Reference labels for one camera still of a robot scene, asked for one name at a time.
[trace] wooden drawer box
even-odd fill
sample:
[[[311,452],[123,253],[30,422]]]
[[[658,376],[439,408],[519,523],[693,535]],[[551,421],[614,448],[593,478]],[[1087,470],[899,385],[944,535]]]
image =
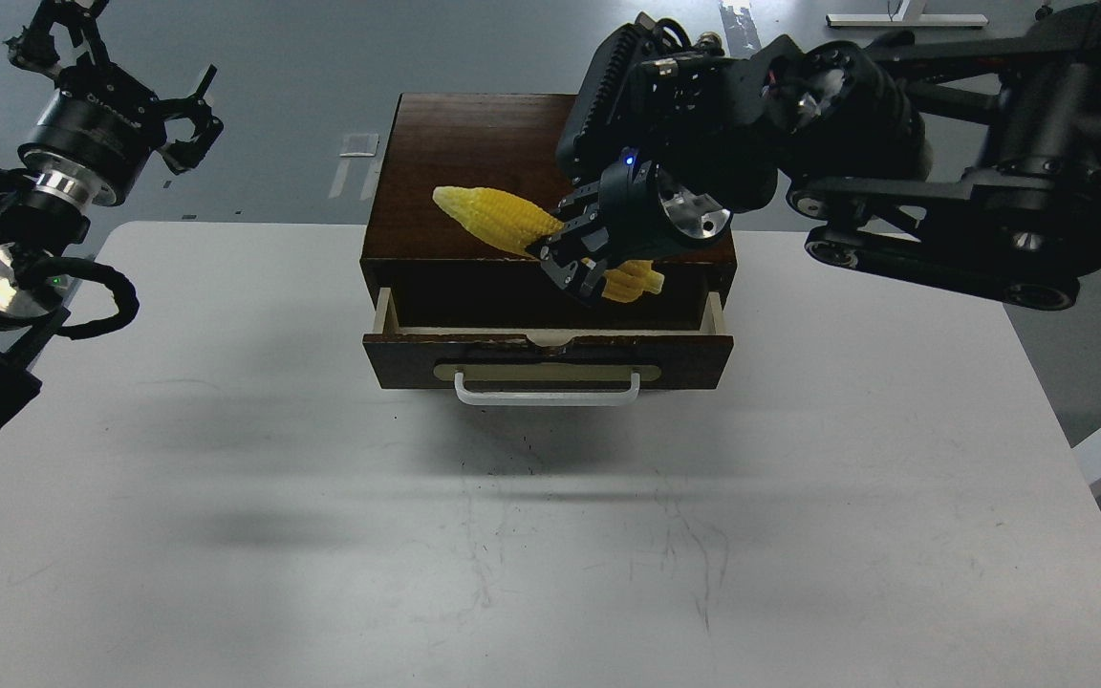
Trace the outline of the wooden drawer box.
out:
[[[533,258],[487,247],[433,204],[437,186],[490,186],[554,207],[571,192],[554,149],[573,99],[402,96],[359,260],[377,305],[363,345],[382,387],[453,387],[458,367],[480,387],[621,386],[633,369],[643,387],[720,382],[733,349],[721,316],[737,272],[729,236],[656,262],[659,295],[586,308]]]

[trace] white drawer handle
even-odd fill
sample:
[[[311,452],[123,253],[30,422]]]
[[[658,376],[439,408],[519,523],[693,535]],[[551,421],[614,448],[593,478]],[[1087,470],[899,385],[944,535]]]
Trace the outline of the white drawer handle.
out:
[[[631,371],[631,387],[621,392],[471,392],[464,371],[453,375],[458,400],[471,406],[623,406],[640,394],[640,374]]]

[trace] black cable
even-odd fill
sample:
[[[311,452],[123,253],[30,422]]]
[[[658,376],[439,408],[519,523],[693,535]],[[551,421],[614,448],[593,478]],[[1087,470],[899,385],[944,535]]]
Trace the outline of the black cable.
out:
[[[57,277],[62,274],[83,279],[86,282],[103,284],[112,293],[112,301],[118,305],[118,313],[106,318],[95,319],[95,321],[83,323],[83,325],[58,328],[57,335],[67,339],[91,339],[127,327],[139,315],[139,295],[134,291],[134,284],[130,283],[130,279],[109,265],[89,261],[87,258],[40,258],[19,271],[17,279],[19,286],[34,288],[40,286],[42,280]]]
[[[686,35],[685,28],[683,28],[683,25],[680,25],[680,23],[678,23],[677,21],[674,21],[674,19],[672,18],[659,19],[659,21],[656,22],[656,28],[661,28],[661,30],[665,30],[665,28],[668,28],[671,33],[677,36],[677,43],[678,43],[677,47],[691,46],[691,40],[689,39],[689,36]]]

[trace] toy corn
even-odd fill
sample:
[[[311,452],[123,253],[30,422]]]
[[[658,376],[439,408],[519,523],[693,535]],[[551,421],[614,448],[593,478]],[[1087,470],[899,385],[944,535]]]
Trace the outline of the toy corn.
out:
[[[554,215],[498,188],[437,186],[432,200],[477,239],[517,256],[527,256],[525,247],[563,229]],[[664,282],[665,275],[652,270],[652,261],[625,261],[606,271],[602,297],[630,304],[645,292],[661,293]]]

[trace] metal cylinder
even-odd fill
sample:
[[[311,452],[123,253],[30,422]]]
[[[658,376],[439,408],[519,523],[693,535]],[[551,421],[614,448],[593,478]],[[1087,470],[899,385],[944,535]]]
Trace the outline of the metal cylinder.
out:
[[[99,179],[92,204],[119,206],[159,143],[108,106],[56,91],[26,143],[19,145],[19,160],[32,171],[58,170],[76,177],[77,170],[88,171]]]

